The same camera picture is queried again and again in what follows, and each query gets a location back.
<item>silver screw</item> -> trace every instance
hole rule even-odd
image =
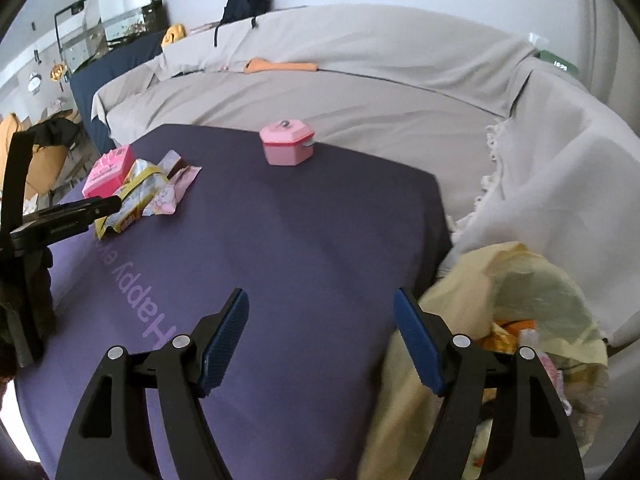
[[[114,346],[107,352],[107,357],[113,361],[119,359],[124,354],[124,350],[121,346]]]
[[[453,336],[453,344],[458,348],[467,348],[471,345],[471,339],[469,339],[466,335],[458,334]]]
[[[191,342],[191,339],[189,339],[188,335],[179,335],[178,337],[174,338],[173,345],[176,348],[184,348],[190,342]]]
[[[531,361],[533,358],[535,358],[536,353],[529,348],[528,346],[523,346],[520,349],[520,355],[525,358],[527,361]]]

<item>yellow snack wrapper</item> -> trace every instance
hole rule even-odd
[[[107,229],[121,233],[142,216],[153,197],[169,181],[155,164],[137,159],[115,195],[122,199],[120,211],[95,221],[95,233],[102,239]]]

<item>pink box lid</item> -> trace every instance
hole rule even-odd
[[[269,146],[291,146],[305,142],[314,136],[308,124],[292,119],[270,124],[260,131],[262,142]]]

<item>fish tank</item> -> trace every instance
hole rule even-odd
[[[70,74],[168,26],[161,0],[78,0],[54,20],[60,57]]]

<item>pink box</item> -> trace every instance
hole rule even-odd
[[[107,198],[113,195],[122,186],[135,160],[136,157],[130,146],[122,146],[105,153],[94,164],[84,183],[82,188],[84,197]]]
[[[302,121],[270,124],[260,131],[264,155],[272,166],[295,166],[314,154],[315,132]]]

